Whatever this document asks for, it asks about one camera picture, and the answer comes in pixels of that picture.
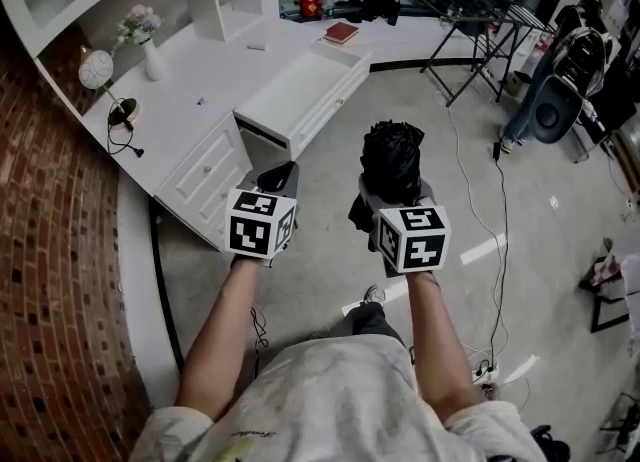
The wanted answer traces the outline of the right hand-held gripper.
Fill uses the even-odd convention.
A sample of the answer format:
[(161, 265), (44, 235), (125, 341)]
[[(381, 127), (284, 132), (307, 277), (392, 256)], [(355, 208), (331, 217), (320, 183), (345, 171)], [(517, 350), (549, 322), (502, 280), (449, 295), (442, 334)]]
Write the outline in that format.
[(451, 239), (451, 225), (443, 206), (434, 202), (433, 190), (422, 180), (415, 206), (390, 205), (358, 180), (359, 196), (372, 211), (370, 248), (381, 259), (387, 278), (433, 271), (443, 266)]

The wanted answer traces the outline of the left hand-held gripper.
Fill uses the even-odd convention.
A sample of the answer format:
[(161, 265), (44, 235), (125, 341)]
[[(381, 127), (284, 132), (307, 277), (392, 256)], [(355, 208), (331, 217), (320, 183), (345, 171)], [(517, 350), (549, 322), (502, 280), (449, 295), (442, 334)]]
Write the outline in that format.
[(224, 224), (226, 252), (272, 266), (296, 227), (299, 176), (295, 161), (256, 167), (230, 190)]

